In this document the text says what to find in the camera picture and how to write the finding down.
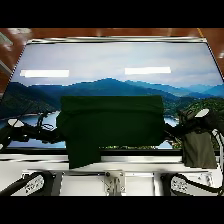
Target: wooden floor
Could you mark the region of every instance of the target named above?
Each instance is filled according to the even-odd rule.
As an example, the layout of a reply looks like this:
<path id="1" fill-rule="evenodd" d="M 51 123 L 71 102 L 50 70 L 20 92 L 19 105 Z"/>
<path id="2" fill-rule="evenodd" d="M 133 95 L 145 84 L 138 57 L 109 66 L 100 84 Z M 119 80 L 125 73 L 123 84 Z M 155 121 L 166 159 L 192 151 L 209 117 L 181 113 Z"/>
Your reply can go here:
<path id="1" fill-rule="evenodd" d="M 29 33 L 0 28 L 13 42 L 0 43 L 0 60 L 13 70 L 28 39 L 75 36 L 188 36 L 207 38 L 224 74 L 224 28 L 30 28 Z M 0 72 L 0 93 L 4 92 L 8 77 Z"/>

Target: lake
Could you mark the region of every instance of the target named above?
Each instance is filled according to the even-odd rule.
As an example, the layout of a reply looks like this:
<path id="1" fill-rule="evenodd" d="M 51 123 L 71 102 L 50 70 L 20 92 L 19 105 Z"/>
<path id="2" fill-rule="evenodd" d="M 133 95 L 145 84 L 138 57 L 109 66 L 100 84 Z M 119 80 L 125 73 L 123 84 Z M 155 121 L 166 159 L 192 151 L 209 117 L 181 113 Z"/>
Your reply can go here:
<path id="1" fill-rule="evenodd" d="M 47 118 L 44 118 L 43 124 L 51 124 L 56 127 L 56 117 L 58 116 L 59 111 L 53 114 L 50 114 Z M 21 121 L 30 124 L 36 125 L 39 115 L 31 115 L 31 116 L 23 116 L 20 118 Z M 0 121 L 0 128 L 6 125 L 8 119 Z M 171 126 L 175 126 L 177 121 L 172 118 L 165 118 L 165 122 L 170 124 Z M 59 142 L 56 144 L 43 144 L 39 140 L 30 139 L 28 142 L 12 142 L 9 147 L 35 147 L 35 148 L 65 148 L 64 142 Z M 159 149 L 172 149 L 171 145 L 164 141 L 160 146 Z"/>

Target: sky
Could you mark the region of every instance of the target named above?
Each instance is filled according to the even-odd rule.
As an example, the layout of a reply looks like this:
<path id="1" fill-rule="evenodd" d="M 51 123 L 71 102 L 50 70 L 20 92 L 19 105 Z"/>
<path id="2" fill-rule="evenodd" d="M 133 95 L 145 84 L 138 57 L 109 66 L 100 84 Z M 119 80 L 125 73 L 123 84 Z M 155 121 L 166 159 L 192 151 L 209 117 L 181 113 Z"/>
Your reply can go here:
<path id="1" fill-rule="evenodd" d="M 169 74 L 126 75 L 125 68 L 170 67 Z M 25 78 L 21 70 L 69 70 L 68 78 Z M 174 87 L 220 85 L 222 79 L 205 43 L 61 43 L 27 45 L 12 82 L 71 85 L 104 78 Z"/>

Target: mountain landscape print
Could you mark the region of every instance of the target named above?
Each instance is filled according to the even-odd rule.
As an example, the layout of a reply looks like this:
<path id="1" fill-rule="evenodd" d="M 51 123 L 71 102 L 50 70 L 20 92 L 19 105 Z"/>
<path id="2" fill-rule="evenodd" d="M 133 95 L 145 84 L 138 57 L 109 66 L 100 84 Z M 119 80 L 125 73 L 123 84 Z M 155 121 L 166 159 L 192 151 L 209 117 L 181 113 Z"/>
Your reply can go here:
<path id="1" fill-rule="evenodd" d="M 125 68 L 169 67 L 170 73 L 126 74 Z M 21 76 L 21 70 L 69 70 L 69 76 Z M 0 128 L 18 117 L 56 125 L 61 96 L 162 96 L 165 122 L 178 123 L 177 109 L 224 109 L 224 84 L 205 43 L 79 43 L 28 45 L 0 105 Z M 30 140 L 11 147 L 64 148 Z M 158 148 L 172 148 L 164 142 Z"/>

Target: green cloth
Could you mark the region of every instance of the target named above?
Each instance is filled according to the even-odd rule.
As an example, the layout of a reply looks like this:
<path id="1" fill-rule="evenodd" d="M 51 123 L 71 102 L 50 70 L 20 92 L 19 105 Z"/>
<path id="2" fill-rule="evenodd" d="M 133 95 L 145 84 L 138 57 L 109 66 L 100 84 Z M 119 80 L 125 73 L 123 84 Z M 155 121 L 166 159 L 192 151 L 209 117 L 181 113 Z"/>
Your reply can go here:
<path id="1" fill-rule="evenodd" d="M 99 147 L 157 146 L 163 142 L 161 96 L 63 96 L 56 119 L 69 168 L 100 162 Z"/>
<path id="2" fill-rule="evenodd" d="M 192 112 L 187 116 L 187 118 L 190 120 L 196 114 L 196 112 Z M 185 166 L 191 168 L 217 168 L 211 135 L 208 132 L 199 134 L 193 131 L 184 136 L 183 162 Z"/>

